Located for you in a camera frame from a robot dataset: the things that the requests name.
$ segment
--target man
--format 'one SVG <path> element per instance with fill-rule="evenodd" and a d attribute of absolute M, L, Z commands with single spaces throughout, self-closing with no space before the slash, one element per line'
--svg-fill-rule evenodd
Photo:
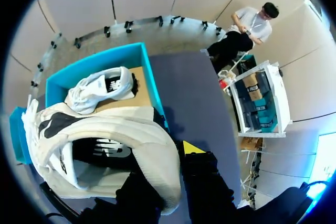
<path fill-rule="evenodd" d="M 236 58 L 239 51 L 247 52 L 255 44 L 262 45 L 272 33 L 269 20 L 278 15 L 279 9 L 270 2 L 261 11 L 245 7 L 233 13 L 231 18 L 234 24 L 228 29 L 227 37 L 207 49 L 208 54 L 213 56 L 212 64 L 216 73 Z"/>

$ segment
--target shelving unit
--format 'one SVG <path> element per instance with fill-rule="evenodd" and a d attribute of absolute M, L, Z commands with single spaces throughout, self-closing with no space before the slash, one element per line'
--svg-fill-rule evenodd
<path fill-rule="evenodd" d="M 234 82 L 237 82 L 252 73 L 258 71 L 265 71 L 271 91 L 273 94 L 273 99 L 276 107 L 276 116 L 277 116 L 277 127 L 275 132 L 272 133 L 263 133 L 261 130 L 253 131 L 251 128 L 246 127 L 242 105 L 239 101 L 238 92 L 235 84 L 230 85 L 230 90 L 233 96 L 235 107 L 237 109 L 240 132 L 238 136 L 249 136 L 249 137 L 286 137 L 285 129 L 292 123 L 289 113 L 289 105 L 287 100 L 287 94 L 285 85 L 283 84 L 282 77 L 279 73 L 279 63 L 270 64 L 269 61 L 265 61 L 256 67 L 248 70 L 247 72 L 237 76 Z"/>

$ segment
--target window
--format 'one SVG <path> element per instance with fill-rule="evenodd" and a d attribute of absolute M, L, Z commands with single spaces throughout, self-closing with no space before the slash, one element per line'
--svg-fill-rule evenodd
<path fill-rule="evenodd" d="M 308 183 L 325 180 L 329 181 L 336 169 L 336 133 L 322 135 L 319 137 L 316 158 Z M 311 186 L 307 195 L 314 201 L 307 210 L 309 212 L 321 198 L 325 190 L 325 184 L 316 184 Z"/>

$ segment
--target floor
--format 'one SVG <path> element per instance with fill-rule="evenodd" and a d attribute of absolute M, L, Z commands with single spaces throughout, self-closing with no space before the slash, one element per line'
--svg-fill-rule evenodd
<path fill-rule="evenodd" d="M 38 88 L 32 89 L 33 96 L 39 97 L 44 95 L 46 79 L 50 75 L 96 52 L 134 42 L 145 42 L 149 56 L 178 51 L 195 51 L 208 47 L 224 35 L 222 31 L 219 36 L 216 36 L 216 27 L 213 24 L 209 24 L 209 27 L 203 30 L 203 26 L 199 20 L 185 19 L 183 22 L 176 20 L 175 23 L 171 25 L 170 19 L 171 17 L 165 17 L 162 27 L 159 27 L 159 23 L 154 21 L 145 22 L 140 25 L 134 24 L 132 26 L 132 33 L 130 34 L 125 32 L 123 24 L 115 25 L 111 27 L 110 38 L 106 38 L 105 34 L 95 35 L 83 41 L 80 49 L 77 49 L 73 45 L 73 41 L 67 41 L 61 38 L 58 42 L 57 49 L 49 55 L 48 59 L 43 60 L 45 64 L 44 71 L 36 75 L 37 79 L 35 81 L 39 83 L 39 86 Z M 224 93 L 223 102 L 226 102 L 230 117 L 232 118 L 239 155 L 240 173 L 241 178 L 244 180 L 249 176 L 252 158 L 246 163 L 247 154 L 240 152 L 239 145 L 241 139 L 237 135 L 234 109 L 230 97 Z M 242 189 L 241 196 L 242 199 L 247 199 L 247 191 Z"/>

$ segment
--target shoe tongue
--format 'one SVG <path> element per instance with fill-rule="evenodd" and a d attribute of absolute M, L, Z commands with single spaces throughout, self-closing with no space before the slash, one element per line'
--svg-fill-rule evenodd
<path fill-rule="evenodd" d="M 50 163 L 53 168 L 70 184 L 78 189 L 87 189 L 78 185 L 77 177 L 74 168 L 74 160 L 72 158 L 72 142 L 60 146 L 50 157 Z"/>
<path fill-rule="evenodd" d="M 82 91 L 82 95 L 85 97 L 91 94 L 97 94 L 97 95 L 107 94 L 105 75 L 102 75 L 96 80 L 90 82 L 86 86 L 86 88 Z"/>

